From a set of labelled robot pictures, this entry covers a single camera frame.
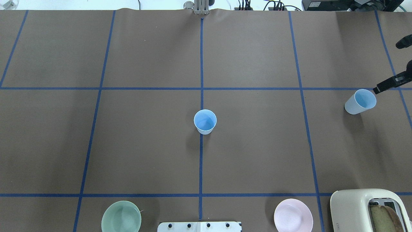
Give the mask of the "light blue plastic cup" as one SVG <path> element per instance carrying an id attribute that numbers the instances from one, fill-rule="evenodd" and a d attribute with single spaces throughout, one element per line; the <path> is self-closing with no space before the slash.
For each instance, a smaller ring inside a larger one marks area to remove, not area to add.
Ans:
<path id="1" fill-rule="evenodd" d="M 375 95 L 367 89 L 357 90 L 344 104 L 344 109 L 351 115 L 356 115 L 376 106 Z"/>
<path id="2" fill-rule="evenodd" d="M 199 110 L 194 115 L 194 125 L 202 135 L 210 134 L 217 124 L 217 117 L 211 110 Z"/>

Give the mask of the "black electronics box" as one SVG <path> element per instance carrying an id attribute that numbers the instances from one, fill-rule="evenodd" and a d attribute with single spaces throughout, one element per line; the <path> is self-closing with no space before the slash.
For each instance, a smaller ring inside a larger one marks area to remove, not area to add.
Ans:
<path id="1" fill-rule="evenodd" d="M 302 0 L 305 11 L 394 12 L 403 0 Z"/>

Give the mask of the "cream two-slot toaster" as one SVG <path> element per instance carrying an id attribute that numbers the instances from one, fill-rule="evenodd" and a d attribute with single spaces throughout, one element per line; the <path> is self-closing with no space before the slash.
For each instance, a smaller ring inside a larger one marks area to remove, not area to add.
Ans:
<path id="1" fill-rule="evenodd" d="M 370 206 L 391 207 L 399 216 L 404 232 L 411 231 L 411 218 L 400 197 L 381 188 L 336 191 L 331 195 L 331 219 L 334 232 L 375 232 Z"/>

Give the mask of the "brown toast slice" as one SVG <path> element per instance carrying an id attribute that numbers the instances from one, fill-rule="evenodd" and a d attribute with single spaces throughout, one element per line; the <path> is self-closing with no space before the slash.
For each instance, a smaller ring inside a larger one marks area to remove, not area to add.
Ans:
<path id="1" fill-rule="evenodd" d="M 403 232 L 402 222 L 397 213 L 383 205 L 370 206 L 373 225 L 376 232 Z"/>

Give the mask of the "pink plastic bowl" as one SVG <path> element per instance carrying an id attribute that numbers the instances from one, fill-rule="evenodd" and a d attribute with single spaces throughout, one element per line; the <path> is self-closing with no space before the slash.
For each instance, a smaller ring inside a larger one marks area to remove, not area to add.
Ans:
<path id="1" fill-rule="evenodd" d="M 309 207 L 294 198 L 281 201 L 274 210 L 273 219 L 278 232 L 311 232 L 314 224 Z"/>

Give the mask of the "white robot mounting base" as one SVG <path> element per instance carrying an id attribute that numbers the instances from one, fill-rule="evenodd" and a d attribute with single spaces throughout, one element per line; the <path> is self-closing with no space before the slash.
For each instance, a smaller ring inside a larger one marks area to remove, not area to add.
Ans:
<path id="1" fill-rule="evenodd" d="M 163 222 L 158 232 L 242 232 L 241 222 L 205 221 L 205 222 Z"/>

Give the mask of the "green plastic bowl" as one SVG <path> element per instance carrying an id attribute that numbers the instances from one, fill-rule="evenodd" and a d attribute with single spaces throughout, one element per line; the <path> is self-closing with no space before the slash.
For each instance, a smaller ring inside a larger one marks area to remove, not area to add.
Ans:
<path id="1" fill-rule="evenodd" d="M 142 223 L 139 208 L 130 201 L 110 205 L 101 220 L 102 232 L 138 232 Z"/>

